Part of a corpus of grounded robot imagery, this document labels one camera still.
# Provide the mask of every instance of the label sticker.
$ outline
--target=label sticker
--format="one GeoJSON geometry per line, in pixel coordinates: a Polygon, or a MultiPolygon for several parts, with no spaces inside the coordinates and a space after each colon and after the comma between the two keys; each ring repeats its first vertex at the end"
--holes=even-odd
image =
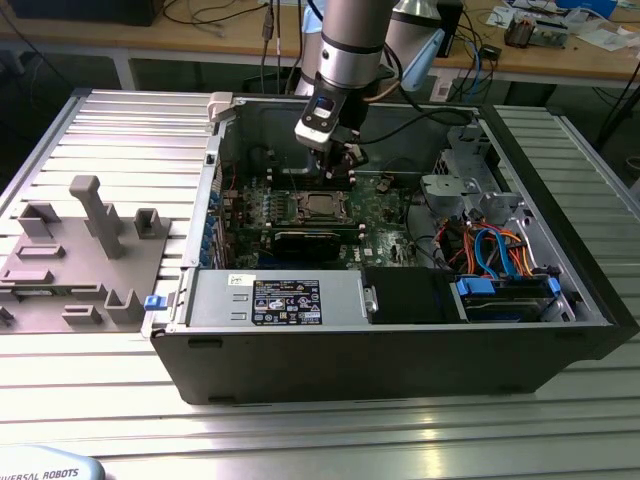
{"type": "Polygon", "coordinates": [[[230,273],[229,285],[232,287],[250,287],[255,281],[255,275],[248,275],[245,273],[230,273]]]}
{"type": "Polygon", "coordinates": [[[322,325],[320,282],[318,280],[254,281],[251,318],[252,322],[258,326],[322,325]]]}
{"type": "Polygon", "coordinates": [[[13,293],[19,297],[50,297],[53,295],[51,290],[15,290],[13,293]]]}

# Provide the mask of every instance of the blue tab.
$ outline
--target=blue tab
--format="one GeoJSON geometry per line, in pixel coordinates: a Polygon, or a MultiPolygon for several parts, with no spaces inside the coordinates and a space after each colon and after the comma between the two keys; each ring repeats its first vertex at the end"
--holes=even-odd
{"type": "Polygon", "coordinates": [[[560,286],[560,282],[558,282],[557,278],[549,277],[549,288],[551,288],[551,292],[554,297],[557,297],[562,293],[562,287],[560,286]]]}
{"type": "Polygon", "coordinates": [[[458,294],[460,294],[461,297],[469,295],[469,289],[467,288],[464,278],[456,282],[456,288],[458,289],[458,294]]]}
{"type": "Polygon", "coordinates": [[[145,312],[155,312],[158,310],[166,310],[167,308],[167,297],[147,295],[147,298],[144,299],[145,312]]]}
{"type": "Polygon", "coordinates": [[[456,287],[460,296],[495,295],[496,293],[490,278],[462,277],[456,283],[456,287]]]}

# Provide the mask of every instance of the computer case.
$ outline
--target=computer case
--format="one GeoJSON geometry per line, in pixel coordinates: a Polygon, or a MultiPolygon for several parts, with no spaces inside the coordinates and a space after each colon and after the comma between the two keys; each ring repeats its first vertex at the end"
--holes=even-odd
{"type": "Polygon", "coordinates": [[[8,0],[18,18],[85,20],[148,27],[163,0],[8,0]]]}
{"type": "MultiPolygon", "coordinates": [[[[291,198],[292,192],[284,185],[294,186],[297,182],[297,187],[292,188],[293,195],[304,198],[300,183],[304,174],[295,181],[289,177],[293,178],[292,171],[304,171],[308,165],[305,147],[292,134],[307,100],[241,97],[233,98],[232,102],[227,116],[212,129],[208,155],[203,158],[180,279],[171,300],[165,299],[167,305],[172,305],[171,313],[149,315],[143,327],[186,402],[243,404],[531,393],[568,365],[601,359],[638,333],[631,312],[540,178],[535,168],[536,163],[540,164],[535,157],[539,149],[521,147],[510,129],[521,127],[523,122],[531,123],[531,117],[537,119],[544,114],[547,129],[555,127],[562,132],[561,125],[550,114],[485,106],[478,109],[477,127],[445,131],[445,127],[434,122],[416,124],[413,131],[404,130],[387,143],[369,147],[367,173],[360,173],[364,176],[352,189],[345,187],[350,198],[361,195],[361,187],[375,183],[371,175],[384,172],[389,158],[402,156],[420,159],[416,160],[422,162],[416,163],[416,172],[440,171],[445,167],[448,172],[459,172],[458,166],[462,166],[474,181],[484,179],[487,190],[478,195],[485,199],[501,192],[522,195],[522,201],[518,199],[513,205],[515,213],[509,213],[505,219],[516,222],[518,231],[527,235],[540,267],[561,268],[559,281],[565,282],[565,291],[570,296],[544,307],[543,315],[555,312],[553,321],[547,321],[548,318],[513,321],[512,316],[501,311],[490,322],[476,322],[470,319],[472,309],[481,314],[481,309],[497,305],[493,300],[485,304],[479,300],[471,305],[464,320],[459,309],[464,310],[465,305],[456,300],[460,290],[456,286],[454,292],[450,281],[442,276],[449,275],[448,270],[434,272],[422,268],[422,264],[412,268],[406,262],[402,265],[396,262],[394,266],[384,261],[363,268],[368,255],[364,244],[345,248],[345,255],[354,251],[354,263],[345,265],[346,269],[317,268],[313,262],[310,265],[304,261],[275,263],[279,260],[272,252],[263,255],[262,263],[258,254],[258,263],[243,263],[242,268],[237,263],[224,264],[230,258],[225,252],[231,254],[232,250],[225,250],[226,241],[220,240],[211,225],[224,226],[234,244],[247,242],[247,251],[255,251],[269,243],[267,238],[273,238],[273,243],[278,241],[274,231],[278,224],[269,220],[264,229],[257,228],[265,237],[264,242],[247,241],[244,233],[239,230],[234,233],[231,221],[227,225],[226,221],[216,219],[216,215],[219,219],[224,213],[219,207],[227,208],[225,202],[229,200],[229,211],[247,212],[241,204],[231,203],[231,198],[241,195],[243,202],[248,200],[252,205],[252,225],[262,224],[262,220],[256,219],[263,218],[263,205],[267,202],[264,221],[280,218],[281,203],[274,201],[277,192],[291,198]],[[473,138],[477,138],[477,144],[471,143],[475,141],[473,138]],[[256,156],[257,149],[262,152],[263,146],[287,159],[287,163],[274,161],[271,154],[256,156]],[[230,179],[224,178],[223,166],[231,165],[232,161],[233,183],[250,182],[244,184],[243,193],[234,197],[225,196],[222,188],[225,182],[231,184],[230,179]],[[500,163],[492,174],[496,162],[500,163]],[[499,186],[506,182],[500,165],[508,169],[505,174],[518,182],[514,185],[521,185],[519,188],[510,189],[506,183],[499,186]],[[287,169],[285,177],[279,175],[282,167],[287,169]],[[259,177],[271,186],[258,186],[259,177]],[[273,217],[272,205],[276,209],[273,217]],[[359,253],[356,257],[355,252],[361,250],[365,259],[359,253]],[[307,308],[309,311],[300,315],[307,308]],[[557,308],[566,315],[554,310],[557,308]],[[301,321],[292,319],[292,315],[301,321]]],[[[437,108],[437,104],[423,108],[437,108]]],[[[414,115],[406,105],[371,106],[363,131],[366,138],[371,138],[415,118],[414,115]]],[[[567,137],[563,141],[569,145],[574,140],[567,137]]],[[[414,167],[409,164],[404,168],[414,167]]],[[[395,178],[401,172],[396,171],[395,178]]],[[[316,178],[310,176],[309,181],[305,184],[317,185],[316,178]]],[[[327,194],[324,191],[314,195],[327,194]]],[[[473,195],[465,192],[462,196],[465,201],[472,201],[473,195]]],[[[435,227],[428,226],[429,219],[440,216],[446,202],[438,203],[434,196],[438,195],[431,196],[429,203],[413,205],[413,215],[407,209],[400,228],[406,221],[407,231],[412,226],[416,235],[435,234],[435,227]]],[[[377,201],[376,196],[368,198],[377,201]]],[[[346,207],[340,210],[346,215],[350,211],[356,210],[346,207]]],[[[370,253],[375,256],[382,245],[371,239],[371,232],[380,231],[374,225],[377,217],[363,218],[365,230],[368,229],[364,242],[374,245],[375,250],[372,248],[370,253]]],[[[380,222],[379,225],[389,223],[384,218],[380,222]]],[[[532,298],[522,293],[524,296],[518,298],[532,298]]]]}

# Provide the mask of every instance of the motherboard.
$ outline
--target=motherboard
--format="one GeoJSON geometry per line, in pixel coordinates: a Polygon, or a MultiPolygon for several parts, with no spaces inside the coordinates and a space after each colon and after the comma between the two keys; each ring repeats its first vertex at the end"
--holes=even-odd
{"type": "Polygon", "coordinates": [[[417,265],[404,223],[409,190],[387,174],[352,178],[343,190],[309,189],[293,176],[282,188],[254,177],[227,190],[229,268],[417,265]]]}

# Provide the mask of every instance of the connector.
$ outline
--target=connector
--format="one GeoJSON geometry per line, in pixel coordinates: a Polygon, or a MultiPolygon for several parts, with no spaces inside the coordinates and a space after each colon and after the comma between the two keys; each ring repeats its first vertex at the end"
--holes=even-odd
{"type": "Polygon", "coordinates": [[[477,208],[472,208],[467,213],[467,218],[472,222],[481,222],[484,219],[484,214],[480,212],[477,208]]]}
{"type": "Polygon", "coordinates": [[[528,246],[529,244],[527,242],[512,242],[507,244],[507,249],[528,247],[528,246]]]}
{"type": "Polygon", "coordinates": [[[547,266],[545,268],[535,267],[533,270],[531,270],[531,273],[533,273],[534,275],[546,274],[550,277],[558,278],[562,273],[562,270],[558,267],[553,266],[547,266]]]}
{"type": "Polygon", "coordinates": [[[262,38],[265,42],[273,38],[273,8],[267,8],[264,14],[264,23],[262,24],[262,38]]]}

